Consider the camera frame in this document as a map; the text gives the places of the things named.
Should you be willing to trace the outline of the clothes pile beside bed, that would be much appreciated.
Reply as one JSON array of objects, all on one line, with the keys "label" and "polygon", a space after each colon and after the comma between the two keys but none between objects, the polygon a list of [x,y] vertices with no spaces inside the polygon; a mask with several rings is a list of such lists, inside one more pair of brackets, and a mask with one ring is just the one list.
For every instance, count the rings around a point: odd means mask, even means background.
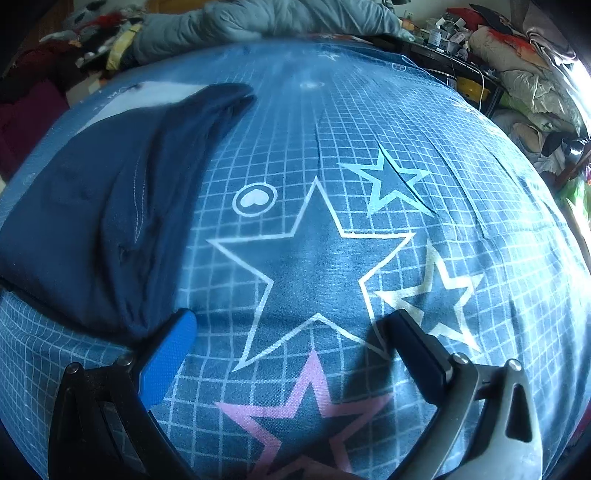
[{"label": "clothes pile beside bed", "polygon": [[145,12],[144,1],[3,1],[1,101],[48,83],[64,95],[107,43]]}]

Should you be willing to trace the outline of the dark navy garment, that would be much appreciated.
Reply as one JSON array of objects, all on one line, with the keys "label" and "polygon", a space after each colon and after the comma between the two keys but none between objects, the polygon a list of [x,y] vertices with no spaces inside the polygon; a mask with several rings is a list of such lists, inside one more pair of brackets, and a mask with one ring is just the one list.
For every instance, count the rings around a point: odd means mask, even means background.
[{"label": "dark navy garment", "polygon": [[159,105],[112,105],[56,153],[1,229],[1,278],[51,319],[123,345],[174,310],[202,174],[256,101],[213,84]]}]

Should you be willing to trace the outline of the yellow round container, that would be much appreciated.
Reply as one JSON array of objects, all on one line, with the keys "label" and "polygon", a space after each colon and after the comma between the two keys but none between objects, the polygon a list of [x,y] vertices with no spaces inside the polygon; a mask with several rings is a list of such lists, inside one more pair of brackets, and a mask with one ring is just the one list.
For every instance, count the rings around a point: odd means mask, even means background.
[{"label": "yellow round container", "polygon": [[457,90],[467,100],[479,103],[487,100],[490,90],[482,86],[482,83],[465,77],[457,78]]}]

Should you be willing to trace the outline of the blue grid star bedsheet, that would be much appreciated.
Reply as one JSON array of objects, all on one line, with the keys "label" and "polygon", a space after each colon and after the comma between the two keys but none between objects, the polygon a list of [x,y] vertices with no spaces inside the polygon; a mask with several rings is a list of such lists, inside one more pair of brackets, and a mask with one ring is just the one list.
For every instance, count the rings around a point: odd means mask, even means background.
[{"label": "blue grid star bedsheet", "polygon": [[[228,83],[256,101],[202,174],[172,313],[191,311],[197,338],[151,410],[193,479],[391,478],[437,410],[388,344],[397,310],[450,353],[522,364],[552,476],[590,400],[589,270],[518,147],[404,56],[274,40],[134,69],[48,131],[2,193],[1,229],[112,105]],[[71,329],[1,278],[1,421],[39,476],[65,368],[152,335]]]}]

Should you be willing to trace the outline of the magenta cloth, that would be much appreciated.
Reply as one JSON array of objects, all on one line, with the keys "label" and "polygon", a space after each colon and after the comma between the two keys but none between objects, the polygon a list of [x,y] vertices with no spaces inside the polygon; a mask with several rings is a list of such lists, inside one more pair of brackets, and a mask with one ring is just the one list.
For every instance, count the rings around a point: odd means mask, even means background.
[{"label": "magenta cloth", "polygon": [[49,81],[35,84],[21,99],[1,105],[1,178],[8,183],[68,103]]}]

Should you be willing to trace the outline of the dark bedside table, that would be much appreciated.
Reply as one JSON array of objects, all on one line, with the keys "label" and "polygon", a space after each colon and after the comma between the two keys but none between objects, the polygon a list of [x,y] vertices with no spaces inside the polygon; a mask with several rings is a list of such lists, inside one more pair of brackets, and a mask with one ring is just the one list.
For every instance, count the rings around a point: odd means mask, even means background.
[{"label": "dark bedside table", "polygon": [[458,77],[465,77],[482,83],[483,87],[490,90],[490,95],[484,102],[474,103],[470,101],[470,103],[473,106],[477,106],[487,117],[493,115],[505,92],[504,87],[494,75],[483,71],[478,66],[469,62],[440,52],[435,48],[419,43],[400,40],[389,35],[369,37],[368,40],[374,46],[382,50],[402,54],[408,57],[416,65],[427,70],[441,80],[444,78],[454,78],[457,83]]}]

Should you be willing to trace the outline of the grey quilted duvet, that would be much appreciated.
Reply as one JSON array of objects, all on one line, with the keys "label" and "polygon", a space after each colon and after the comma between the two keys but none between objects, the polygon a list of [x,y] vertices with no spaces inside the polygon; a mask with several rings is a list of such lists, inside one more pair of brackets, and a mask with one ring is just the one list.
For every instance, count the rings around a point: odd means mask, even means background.
[{"label": "grey quilted duvet", "polygon": [[145,15],[122,63],[143,66],[212,46],[310,34],[414,39],[391,9],[376,1],[211,1],[183,14]]}]

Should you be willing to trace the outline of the pile of bedding and clothes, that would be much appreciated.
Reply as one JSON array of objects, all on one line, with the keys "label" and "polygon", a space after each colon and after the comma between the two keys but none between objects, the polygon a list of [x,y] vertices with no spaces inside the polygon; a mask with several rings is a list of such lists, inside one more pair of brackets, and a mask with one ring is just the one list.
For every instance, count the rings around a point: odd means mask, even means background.
[{"label": "pile of bedding and clothes", "polygon": [[509,5],[507,16],[480,4],[446,13],[464,20],[469,53],[505,89],[493,121],[539,173],[559,175],[590,142],[590,72],[539,5]]}]

